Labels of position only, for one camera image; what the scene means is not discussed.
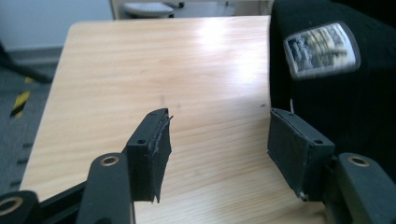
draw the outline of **light wood grain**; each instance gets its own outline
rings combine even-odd
[[[323,206],[298,200],[266,152],[269,20],[74,25],[22,188],[44,200],[82,182],[169,107],[161,203],[136,203],[138,223],[323,223]]]

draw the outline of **wall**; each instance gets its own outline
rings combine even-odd
[[[108,0],[0,0],[0,39],[6,51],[59,48],[73,23],[112,19]]]

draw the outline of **label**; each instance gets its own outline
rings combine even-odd
[[[284,47],[294,79],[342,74],[361,63],[353,34],[340,22],[291,35]]]

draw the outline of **black bracket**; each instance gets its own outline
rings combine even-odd
[[[135,223],[134,202],[160,200],[170,119],[167,108],[148,113],[121,153],[98,157],[86,182],[42,203],[28,190],[0,196],[0,223]]]

